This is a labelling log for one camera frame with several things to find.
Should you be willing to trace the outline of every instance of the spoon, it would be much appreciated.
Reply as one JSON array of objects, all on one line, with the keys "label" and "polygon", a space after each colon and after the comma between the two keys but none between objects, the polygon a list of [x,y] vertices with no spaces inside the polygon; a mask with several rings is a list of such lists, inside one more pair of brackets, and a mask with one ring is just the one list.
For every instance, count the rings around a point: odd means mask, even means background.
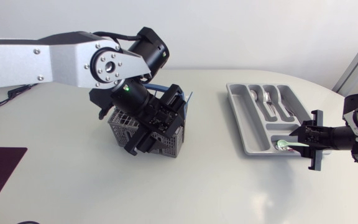
[{"label": "spoon", "polygon": [[286,140],[278,140],[275,148],[280,151],[291,150],[290,146],[308,146],[307,144],[298,142],[287,142]]}]

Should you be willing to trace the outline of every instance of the black cable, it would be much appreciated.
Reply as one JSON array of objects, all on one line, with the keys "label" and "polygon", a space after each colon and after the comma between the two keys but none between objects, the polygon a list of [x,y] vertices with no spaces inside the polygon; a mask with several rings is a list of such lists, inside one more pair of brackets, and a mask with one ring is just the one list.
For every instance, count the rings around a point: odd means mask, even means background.
[{"label": "black cable", "polygon": [[39,224],[39,223],[37,223],[35,221],[24,221],[24,222],[20,222],[18,224]]},{"label": "black cable", "polygon": [[112,39],[129,40],[129,41],[140,40],[142,38],[142,36],[140,35],[128,36],[128,35],[115,34],[110,32],[101,32],[101,31],[94,32],[93,34],[98,35],[100,37],[110,37]]},{"label": "black cable", "polygon": [[13,90],[9,90],[8,91],[8,99],[0,101],[0,106],[5,105],[7,102],[13,100],[15,97],[19,96],[20,94],[24,93],[27,90],[30,90],[32,87],[34,87],[36,85],[38,85],[38,84],[25,85],[25,86],[21,86],[19,88],[13,89]]}]

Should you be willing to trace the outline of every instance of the gray plastic tray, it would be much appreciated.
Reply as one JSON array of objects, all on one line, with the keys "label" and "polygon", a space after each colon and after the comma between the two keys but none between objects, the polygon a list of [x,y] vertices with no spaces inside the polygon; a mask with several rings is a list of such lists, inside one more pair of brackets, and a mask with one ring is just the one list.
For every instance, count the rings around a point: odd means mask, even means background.
[{"label": "gray plastic tray", "polygon": [[[275,149],[275,144],[280,139],[297,142],[297,137],[289,134],[303,121],[312,119],[288,85],[228,83],[226,87],[246,154],[300,155],[296,151]],[[256,101],[251,90],[257,94]],[[266,102],[265,92],[269,92],[275,112]]]}]

